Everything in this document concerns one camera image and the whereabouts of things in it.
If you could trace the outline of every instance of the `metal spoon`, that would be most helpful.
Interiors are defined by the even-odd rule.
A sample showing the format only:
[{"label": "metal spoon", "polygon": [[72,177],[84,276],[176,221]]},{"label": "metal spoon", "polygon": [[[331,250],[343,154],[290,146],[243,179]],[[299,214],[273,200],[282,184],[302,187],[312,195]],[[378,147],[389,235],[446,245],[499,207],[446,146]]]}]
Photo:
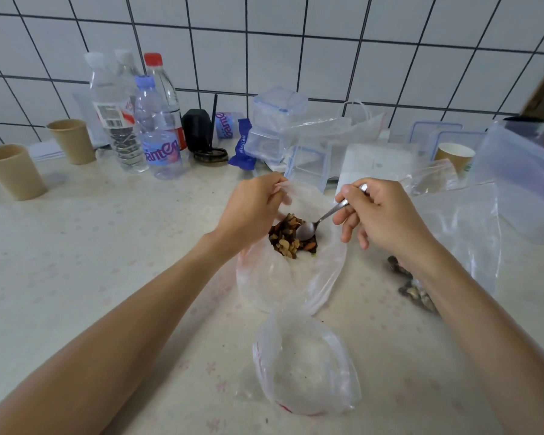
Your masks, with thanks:
[{"label": "metal spoon", "polygon": [[[363,192],[367,191],[367,185],[362,184],[358,187]],[[330,211],[326,212],[323,216],[320,217],[320,219],[316,223],[312,223],[311,221],[307,221],[305,224],[301,225],[298,229],[296,229],[296,239],[298,241],[306,241],[312,238],[312,236],[316,233],[316,229],[319,226],[319,223],[327,218],[329,218],[332,214],[334,214],[337,211],[340,211],[343,207],[348,206],[348,201],[345,198],[342,200],[339,204],[337,204],[335,207],[333,207]]]}]

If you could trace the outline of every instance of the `white bottle cap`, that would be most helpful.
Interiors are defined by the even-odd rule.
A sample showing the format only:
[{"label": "white bottle cap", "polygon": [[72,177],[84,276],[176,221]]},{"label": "white bottle cap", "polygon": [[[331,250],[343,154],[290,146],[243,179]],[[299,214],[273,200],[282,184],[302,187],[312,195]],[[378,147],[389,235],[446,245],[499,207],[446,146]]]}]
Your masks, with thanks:
[{"label": "white bottle cap", "polygon": [[85,53],[85,59],[91,68],[103,68],[107,66],[105,55],[99,51],[89,51],[88,53]]},{"label": "white bottle cap", "polygon": [[135,67],[135,58],[131,50],[115,50],[115,58],[119,64]]}]

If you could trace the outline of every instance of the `clear plastic bottle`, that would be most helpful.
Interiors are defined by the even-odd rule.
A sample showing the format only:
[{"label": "clear plastic bottle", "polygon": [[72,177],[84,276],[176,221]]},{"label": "clear plastic bottle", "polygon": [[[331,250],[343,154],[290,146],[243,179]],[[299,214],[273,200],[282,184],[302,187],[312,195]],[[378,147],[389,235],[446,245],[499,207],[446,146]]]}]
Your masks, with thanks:
[{"label": "clear plastic bottle", "polygon": [[99,52],[85,54],[87,64],[93,69],[90,81],[91,101],[102,127],[111,138],[111,148],[117,154],[124,171],[140,173],[149,169],[143,150],[133,128],[133,103],[117,77],[109,70],[105,56]]},{"label": "clear plastic bottle", "polygon": [[177,131],[177,139],[179,140],[179,148],[180,150],[185,150],[187,148],[187,143],[186,135],[183,133],[183,128],[181,127],[181,109],[179,101],[177,100],[175,87],[163,68],[161,53],[145,53],[143,57],[145,59],[145,65],[147,66],[147,74],[153,76],[157,90],[162,94],[165,102],[169,106],[169,112],[173,116]]},{"label": "clear plastic bottle", "polygon": [[125,91],[131,97],[131,102],[135,106],[138,88],[135,84],[135,76],[141,76],[135,66],[135,58],[131,50],[115,50],[115,58],[117,59],[117,78],[125,87]]},{"label": "clear plastic bottle", "polygon": [[139,94],[134,116],[145,159],[156,178],[174,179],[183,172],[183,162],[173,116],[151,76],[135,80]]}]

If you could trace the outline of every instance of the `paper cup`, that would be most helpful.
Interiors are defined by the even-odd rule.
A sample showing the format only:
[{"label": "paper cup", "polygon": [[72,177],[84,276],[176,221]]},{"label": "paper cup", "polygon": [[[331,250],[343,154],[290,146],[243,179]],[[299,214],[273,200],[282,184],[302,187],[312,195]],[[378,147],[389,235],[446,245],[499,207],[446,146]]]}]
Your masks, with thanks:
[{"label": "paper cup", "polygon": [[64,119],[51,122],[46,127],[63,149],[71,165],[86,165],[97,159],[84,121]]},{"label": "paper cup", "polygon": [[455,171],[461,172],[475,154],[473,149],[458,143],[440,143],[434,160],[448,159],[455,167]]},{"label": "paper cup", "polygon": [[0,145],[0,185],[16,201],[30,200],[47,191],[28,150],[21,145]]}]

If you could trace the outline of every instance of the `blue wrapper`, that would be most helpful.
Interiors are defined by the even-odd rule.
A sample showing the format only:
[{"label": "blue wrapper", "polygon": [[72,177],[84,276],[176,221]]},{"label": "blue wrapper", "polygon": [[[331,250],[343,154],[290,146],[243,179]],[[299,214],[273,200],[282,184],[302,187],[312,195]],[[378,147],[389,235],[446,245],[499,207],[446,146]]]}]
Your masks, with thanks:
[{"label": "blue wrapper", "polygon": [[256,167],[256,159],[244,152],[244,145],[246,145],[246,139],[248,138],[248,132],[252,128],[252,124],[250,123],[250,119],[238,119],[238,125],[240,138],[236,144],[236,155],[228,160],[228,164],[246,171],[253,171]]},{"label": "blue wrapper", "polygon": [[234,137],[234,117],[232,113],[216,113],[216,131],[218,138]]}]

